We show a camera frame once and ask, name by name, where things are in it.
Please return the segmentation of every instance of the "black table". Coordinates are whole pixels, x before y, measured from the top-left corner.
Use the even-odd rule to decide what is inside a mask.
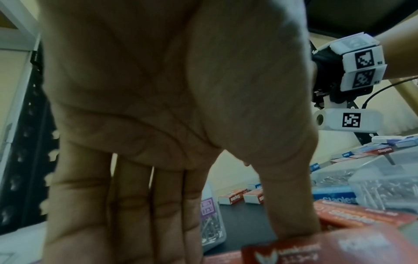
[[[219,205],[219,208],[225,224],[226,241],[205,255],[240,250],[245,245],[276,239],[262,204],[240,201],[234,205]]]

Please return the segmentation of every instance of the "forearm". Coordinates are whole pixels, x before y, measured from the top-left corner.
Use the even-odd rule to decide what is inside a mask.
[[[418,16],[376,37],[380,41],[386,64],[384,78],[418,75]]]

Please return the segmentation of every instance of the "finger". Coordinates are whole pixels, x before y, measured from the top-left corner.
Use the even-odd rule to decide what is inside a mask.
[[[118,263],[152,263],[149,180],[152,168],[118,157],[112,222]]]
[[[185,263],[182,231],[184,172],[154,170],[152,214],[157,263]]]
[[[316,148],[315,135],[304,148],[285,163],[257,167],[270,224],[279,239],[313,234],[319,231],[313,208],[309,161]]]
[[[186,263],[201,263],[203,258],[200,236],[200,202],[209,170],[189,170],[183,184],[183,240]]]
[[[108,153],[60,140],[42,263],[114,262],[106,221],[110,161]]]

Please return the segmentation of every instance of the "black cable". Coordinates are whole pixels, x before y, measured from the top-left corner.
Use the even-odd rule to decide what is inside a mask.
[[[370,101],[373,97],[375,97],[376,95],[380,94],[381,92],[383,92],[383,91],[385,91],[385,90],[387,90],[387,89],[389,89],[389,88],[391,88],[391,87],[393,87],[393,86],[397,86],[398,84],[403,84],[403,83],[409,82],[409,81],[411,81],[411,80],[416,80],[416,79],[418,79],[418,77],[413,77],[413,78],[405,79],[405,80],[399,81],[399,82],[397,82],[397,83],[391,84],[391,85],[389,85],[389,86],[386,86],[385,88],[382,88],[381,90],[377,91],[376,93],[372,94],[369,98],[367,98],[367,100],[364,102],[364,104],[362,105],[362,107],[361,107],[361,108],[362,108],[362,109],[366,109],[367,104],[369,103],[369,101]]]

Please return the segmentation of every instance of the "hand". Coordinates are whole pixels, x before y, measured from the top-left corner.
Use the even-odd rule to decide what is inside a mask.
[[[61,133],[43,263],[200,262],[223,149],[260,174],[279,238],[318,230],[305,12],[274,2],[40,1]]]

